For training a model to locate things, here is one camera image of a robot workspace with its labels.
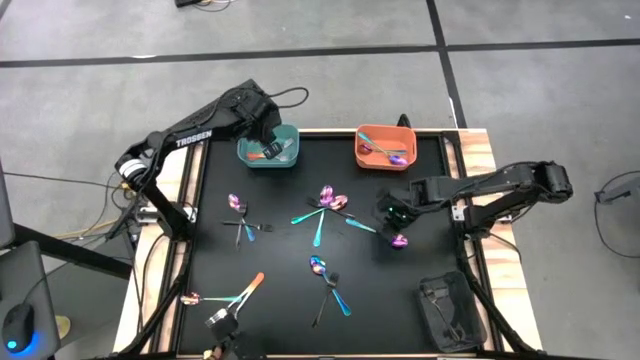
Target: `spoon head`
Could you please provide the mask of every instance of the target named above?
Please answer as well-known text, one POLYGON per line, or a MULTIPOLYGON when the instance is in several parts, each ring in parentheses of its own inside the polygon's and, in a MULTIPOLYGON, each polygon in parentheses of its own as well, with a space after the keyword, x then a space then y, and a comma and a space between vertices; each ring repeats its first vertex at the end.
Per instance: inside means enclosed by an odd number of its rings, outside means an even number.
POLYGON ((329 206, 333 210, 340 210, 347 206, 347 201, 349 201, 349 198, 346 195, 338 195, 333 199, 333 201, 331 201, 329 206))
POLYGON ((189 295, 183 295, 180 297, 180 302, 185 305, 198 305, 200 303, 200 295, 191 293, 189 295))
POLYGON ((409 245, 409 239, 402 234, 396 234, 391 239, 391 246, 396 249, 403 249, 409 245))
POLYGON ((333 188, 331 185, 325 185, 320 191, 320 204, 328 206, 333 201, 333 188))
POLYGON ((317 255, 309 258, 309 265, 311 265, 311 271, 316 275, 323 275, 327 271, 327 264, 317 255))
POLYGON ((360 144, 358 152, 362 155, 369 155, 373 152, 373 148, 369 144, 360 144))
POLYGON ((409 161, 403 157, 400 157, 398 155, 391 155, 389 156, 389 161, 391 162, 391 164, 393 165, 398 165, 398 166, 405 166, 405 165, 409 165, 409 161))
POLYGON ((229 196, 227 197, 227 200, 229 201, 229 207, 231 207, 233 210, 241 214, 247 211, 247 205, 241 203, 240 199, 236 195, 229 194, 229 196))

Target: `teal spoon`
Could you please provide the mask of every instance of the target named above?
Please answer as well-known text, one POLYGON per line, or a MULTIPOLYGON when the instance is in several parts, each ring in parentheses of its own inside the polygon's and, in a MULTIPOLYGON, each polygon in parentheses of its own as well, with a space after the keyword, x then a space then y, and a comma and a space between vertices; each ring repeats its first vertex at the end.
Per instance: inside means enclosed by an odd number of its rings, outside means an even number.
POLYGON ((316 237, 313 239, 313 246, 315 247, 320 247, 320 241, 322 241, 322 223, 323 222, 324 222, 324 211, 320 213, 320 222, 318 223, 318 229, 316 230, 316 237))
POLYGON ((361 224, 358 221, 356 221, 355 219, 347 218, 346 221, 347 221, 347 224, 349 224, 351 226, 355 226, 355 227, 360 228, 362 230, 370 231, 370 232, 372 232, 374 234, 377 233, 377 231, 375 229, 370 228, 367 225, 361 224))
MULTIPOLYGON (((329 283, 329 278, 327 277, 327 273, 326 272, 322 274, 322 277, 324 277, 324 281, 329 283)), ((349 308, 349 305, 347 305, 347 303, 344 302, 344 300, 342 299, 342 296, 340 296, 340 294, 338 294, 338 290, 331 289, 331 292, 333 293, 333 296, 336 297, 336 301, 338 302, 338 305, 340 305, 340 309, 342 310, 342 313, 344 314, 344 316, 350 316, 351 315, 351 308, 349 308)))
POLYGON ((291 219, 291 223, 292 223, 293 225, 295 225, 295 224, 300 224, 301 222, 303 222, 303 221, 307 220, 308 218, 312 217, 313 215, 315 215, 315 214, 317 214, 317 213, 319 213, 319 212, 322 212, 322 211, 324 211, 324 210, 325 210, 325 209, 324 209, 324 208, 322 208, 322 209, 318 209, 318 210, 316 210, 316 211, 314 211, 314 212, 312 212, 312 213, 308 213, 307 215, 302 215, 302 216, 295 217, 295 218, 291 219))

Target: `metal bracket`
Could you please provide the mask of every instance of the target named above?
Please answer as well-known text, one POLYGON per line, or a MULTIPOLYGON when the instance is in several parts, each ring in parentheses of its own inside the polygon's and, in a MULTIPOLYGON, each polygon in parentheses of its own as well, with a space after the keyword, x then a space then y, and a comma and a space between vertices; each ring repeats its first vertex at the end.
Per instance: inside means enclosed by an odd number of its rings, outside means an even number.
POLYGON ((453 221, 464 221, 464 209, 466 206, 457 206, 454 205, 451 207, 451 215, 453 216, 453 221))
MULTIPOLYGON (((191 223, 195 223, 198 218, 198 209, 190 206, 183 208, 184 212, 187 213, 187 218, 191 223)), ((158 222, 158 209, 153 206, 144 206, 141 207, 137 212, 135 212, 136 222, 139 224, 155 224, 158 222)))

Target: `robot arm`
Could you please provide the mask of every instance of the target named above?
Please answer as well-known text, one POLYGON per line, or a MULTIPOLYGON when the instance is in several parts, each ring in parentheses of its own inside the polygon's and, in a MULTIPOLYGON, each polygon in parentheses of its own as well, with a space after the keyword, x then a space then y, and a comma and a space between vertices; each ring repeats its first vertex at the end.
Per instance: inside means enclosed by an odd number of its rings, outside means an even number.
MULTIPOLYGON (((204 140, 259 141, 267 159, 282 151, 273 128, 282 119, 278 105, 253 80, 225 91, 218 99, 164 131, 152 132, 129 147, 115 164, 125 182, 158 209, 158 224, 170 237, 187 239, 191 223, 184 210, 167 200, 156 185, 167 155, 204 140)), ((121 217, 117 230, 126 219, 121 217)))

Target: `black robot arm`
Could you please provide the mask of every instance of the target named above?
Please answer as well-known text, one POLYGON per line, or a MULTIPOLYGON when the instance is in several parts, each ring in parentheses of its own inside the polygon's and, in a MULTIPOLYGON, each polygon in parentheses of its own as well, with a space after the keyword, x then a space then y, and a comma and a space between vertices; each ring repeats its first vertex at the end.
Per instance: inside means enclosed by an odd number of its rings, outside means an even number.
MULTIPOLYGON (((186 240, 191 235, 189 217, 181 206, 167 200, 156 184, 167 155, 203 140, 247 138, 259 141, 265 157, 271 159, 282 151, 281 145, 273 142, 273 128, 281 123, 278 105, 258 84, 248 80, 168 129, 152 132, 132 145, 115 168, 139 196, 144 195, 158 209, 158 224, 165 234, 186 240)), ((126 215, 112 231, 123 225, 126 215)))
POLYGON ((482 236, 500 218, 518 215, 537 202, 562 203, 572 195, 564 166, 546 161, 519 162, 488 174, 462 179, 433 176, 411 181, 408 190, 384 189, 376 211, 383 227, 398 233, 423 214, 451 207, 462 232, 482 236), (508 194, 487 205, 453 206, 461 198, 500 192, 508 194))

